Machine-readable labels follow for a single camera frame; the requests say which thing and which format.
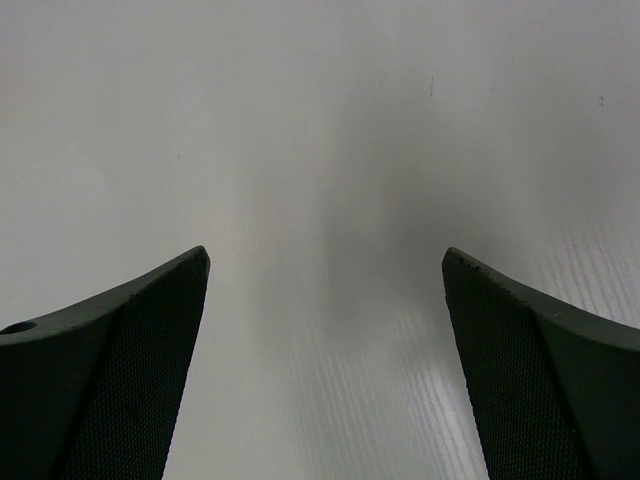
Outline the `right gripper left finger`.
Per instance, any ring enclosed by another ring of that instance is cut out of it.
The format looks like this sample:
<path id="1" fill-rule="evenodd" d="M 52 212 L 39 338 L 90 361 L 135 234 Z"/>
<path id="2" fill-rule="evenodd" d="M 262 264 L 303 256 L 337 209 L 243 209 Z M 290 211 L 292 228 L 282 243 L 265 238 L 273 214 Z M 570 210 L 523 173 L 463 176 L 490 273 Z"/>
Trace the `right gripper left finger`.
<path id="1" fill-rule="evenodd" d="M 1 332 L 5 479 L 163 476 L 210 259 L 160 267 Z"/>

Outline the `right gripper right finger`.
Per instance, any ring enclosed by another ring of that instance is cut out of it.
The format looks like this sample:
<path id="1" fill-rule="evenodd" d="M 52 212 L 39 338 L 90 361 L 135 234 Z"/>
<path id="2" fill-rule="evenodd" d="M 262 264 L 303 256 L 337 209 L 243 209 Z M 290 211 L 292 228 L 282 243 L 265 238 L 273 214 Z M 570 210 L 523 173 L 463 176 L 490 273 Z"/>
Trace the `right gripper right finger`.
<path id="1" fill-rule="evenodd" d="M 638 330 L 455 248 L 442 274 L 488 475 L 637 478 Z"/>

